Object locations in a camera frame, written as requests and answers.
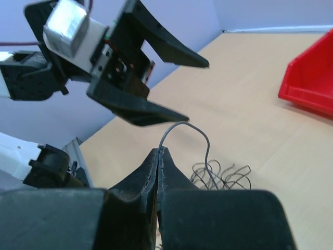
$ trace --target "wooden table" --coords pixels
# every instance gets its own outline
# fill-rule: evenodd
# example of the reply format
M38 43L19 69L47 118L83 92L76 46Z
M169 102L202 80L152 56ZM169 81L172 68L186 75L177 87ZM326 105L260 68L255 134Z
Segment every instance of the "wooden table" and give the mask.
M182 67L150 100L188 115L223 167L250 165L253 188L281 200L299 249L333 249L333 121L279 100L287 64L320 36L223 34L200 53L210 69ZM93 181L111 187L144 160L170 124L137 128L115 119L82 144ZM206 142L179 126L165 146L190 176Z

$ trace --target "black plastic part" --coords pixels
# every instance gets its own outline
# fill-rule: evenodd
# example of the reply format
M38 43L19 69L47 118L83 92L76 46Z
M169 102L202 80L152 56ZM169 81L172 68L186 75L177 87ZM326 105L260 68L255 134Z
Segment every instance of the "black plastic part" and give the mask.
M153 149L140 167L109 190L118 199L110 207L118 220L109 221L104 235L112 237L113 249L154 249L157 164L158 152Z
M166 63L207 68L209 62L167 31L139 0L127 0L117 18L110 41L131 63L139 58L146 40Z
M76 171L75 171L75 177L80 181L82 182L82 184L85 186L85 187L90 187L89 185L89 181L88 181L88 178L87 178L87 175L85 174L85 171L83 168L78 168Z
M41 52L20 51L14 61L0 62L0 70L11 99L16 101L43 101L54 92L62 91L67 79L54 72L54 67Z
M32 167L23 183L36 188L82 188L85 185L68 173L69 156L50 145L40 146L37 160L31 160Z
M161 209L164 192L171 190L198 190L199 188L177 168L167 147L162 147L159 152L158 177L156 211L159 228L162 230L163 219Z
M105 37L105 34L108 31L108 29L109 29L109 27L106 27L103 37ZM96 45L96 49L93 52L92 56L90 57L90 62L92 63L92 65L95 65L97 63L97 60L99 59L100 55L102 54L102 50L103 50L104 46L105 46L104 39L100 40L99 43Z
M280 201L268 191L166 191L164 250L295 250Z
M106 41L112 54L101 67L101 76L93 76L87 95L136 126L188 121L187 116L147 101L149 88L143 84L143 78L151 62L141 50L144 40L165 62L201 68L209 66L206 59L161 26L139 0L127 0ZM100 50L101 46L98 46L97 55ZM122 63L126 66L123 72Z
M115 115L136 126L189 120L188 117L175 111L121 91L103 79L92 79L87 95L112 110Z
M105 190L39 189L0 194L0 242L6 250L93 250Z
M268 191L197 189L167 148L153 149L109 190L0 194L3 249L295 250L281 203Z

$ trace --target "cable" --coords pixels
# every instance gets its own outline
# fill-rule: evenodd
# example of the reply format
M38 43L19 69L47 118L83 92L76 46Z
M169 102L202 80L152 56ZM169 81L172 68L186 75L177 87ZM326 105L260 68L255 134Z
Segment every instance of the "cable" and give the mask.
M94 0L89 0L88 8L87 8L87 15L89 15L93 9ZM4 46L34 46L34 45L41 45L41 42L0 42L0 47Z
M212 163L218 164L219 168L215 172L213 171L213 168L211 166ZM196 163L192 166L193 174L190 177L190 181L194 185L198 186L200 189L211 190L214 187L212 186L212 182L210 179L208 179L208 181L205 180L207 170L205 167L201 167L202 165L204 165L204 162ZM208 165L209 165L208 171L210 171L211 174L214 176L214 178L218 180L217 184L219 185L220 183L223 183L221 189L230 190L235 186L238 186L242 189L252 189L251 181L248 178L248 175L251 172L251 168L249 166L241 167L237 169L235 172L229 173L232 169L235 168L235 164L233 164L231 167L225 169L222 172L221 172L221 165L217 160L210 160L208 162ZM248 188L246 188L243 184L240 183L240 181L243 179L248 182L249 186Z
M159 147L158 147L159 153L161 152L165 138L168 136L168 134L171 132L171 130L173 130L175 127L182 125L182 124L187 125L193 129L195 129L196 131L198 131L200 134L203 135L203 137L207 141L207 150L206 150L206 155L204 157L204 162L200 162L200 163L198 162L192 166L193 174L190 177L190 181L194 185L198 186L198 183L201 182L202 186L200 186L199 188L206 189L206 190L212 190L212 189L216 189L216 190L228 189L229 190L229 189L232 189L236 185L241 187L242 189L246 189L242 184L239 183L240 180L245 179L249 183L249 189L252 188L251 181L248 178L248 175L251 172L251 168L248 165L237 169L233 173L227 174L230 170L232 170L235 167L235 164L233 164L231 167L222 171L221 164L217 160L213 159L213 160L208 161L210 141L209 141L207 135L202 130L200 130L199 128L190 124L189 122L184 122L184 121L177 122L177 123L171 125L166 130L166 132L164 133L164 135L160 141ZM213 171L213 168L211 166L212 163L216 163L218 165L218 171L216 173L214 173L214 171ZM208 181L205 181L206 174L208 174Z
M182 125L182 124L183 124L183 125L187 125L187 126L193 128L193 129L195 129L195 130L198 131L200 134L202 134L203 137L206 139L206 141L207 141L207 150L206 150L206 155L205 155L205 157L204 157L204 166L205 166L205 168L206 168L206 170L207 170L207 173L208 173L208 175L210 176L210 179L211 179L211 181L213 182L215 188L218 190L218 189L219 189L219 186L218 186L217 183L215 182L215 179L214 179L214 177L213 177L213 175L212 175L212 172L209 171L209 168L208 168L208 154L209 154L209 149L210 149L210 141L209 141L207 135L206 135L202 130L198 129L197 127L193 126L191 123L186 122L186 121L180 121L180 122L177 122L177 123L171 125L171 126L166 130L166 132L164 133L164 135L163 135L163 137L162 137L162 139L161 139L161 141L160 141L160 144L159 144L159 146L158 146L158 151L161 152L162 145L163 145L163 143L164 143L164 141L165 141L165 138L168 136L168 134L171 132L171 130L173 130L175 127L177 127L177 126L179 126L179 125Z

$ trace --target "tangled wire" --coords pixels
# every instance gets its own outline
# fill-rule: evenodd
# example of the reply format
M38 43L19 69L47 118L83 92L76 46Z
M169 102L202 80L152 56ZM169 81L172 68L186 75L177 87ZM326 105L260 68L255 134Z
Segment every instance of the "tangled wire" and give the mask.
M217 165L216 171L214 171L212 164ZM229 190L234 188L252 188L251 181L248 177L251 172L249 166L244 166L235 170L235 164L233 164L231 167L222 170L221 164L215 159L208 161L207 165L208 170L205 167L204 162L196 163L192 166L193 174L190 177L190 181L200 189L216 189L211 177L214 178L219 189Z

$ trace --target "gray wire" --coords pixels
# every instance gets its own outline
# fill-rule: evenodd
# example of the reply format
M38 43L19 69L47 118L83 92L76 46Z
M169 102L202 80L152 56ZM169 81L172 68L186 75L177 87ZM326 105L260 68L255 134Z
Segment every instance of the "gray wire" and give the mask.
M213 175L212 175L212 172L211 172L211 171L209 170L209 168L208 168L208 154L209 154L209 149L210 149L210 141L209 141L207 135L206 135L201 129L195 127L194 125L192 125L191 123L186 122L186 121L180 121L180 122L177 122L177 123L171 125L171 126L166 130L166 132L164 133L164 135L163 135L163 137L162 137L162 139L161 139L161 141L160 141L160 144L159 144L159 146L158 146L158 151L161 152L161 149L162 149L163 143L164 143L164 141L165 141L165 138L168 136L168 134L171 132L171 130L173 130L175 127L177 127L177 126L179 126L179 125L182 125L182 124L183 124L183 125L187 125L187 126L193 128L193 129L195 129L195 130L198 131L200 134L202 134L203 137L206 139L206 141L207 141L207 150L206 150L206 154L205 154L205 156L204 156L204 167L206 168L206 171L207 171L207 173L208 173L208 175L209 175L211 181L213 182L215 188L216 188L217 190L219 190L219 186L218 186L218 184L216 183L215 178L214 178Z
M217 165L219 167L218 170L213 171L213 168L211 166L212 163L217 163ZM200 165L204 165L204 162L200 162L200 163L198 162L192 166L193 173L190 177L190 181L193 184L195 184L196 186L198 186L200 189L211 190L213 188L211 179L209 179L208 181L204 180L207 170L205 167L201 167ZM228 172L235 167L235 164L233 164L231 167L221 171L220 163L214 159L214 160L210 160L208 162L208 166L209 166L209 171L212 173L214 178L218 180L217 184L220 185L220 183L223 183L223 186L220 189L230 190L236 185L241 187L242 189L247 189L239 182L242 179L245 179L248 182L248 184L249 184L248 189L252 189L251 181L248 178L248 175L251 173L250 166L246 165L230 174Z

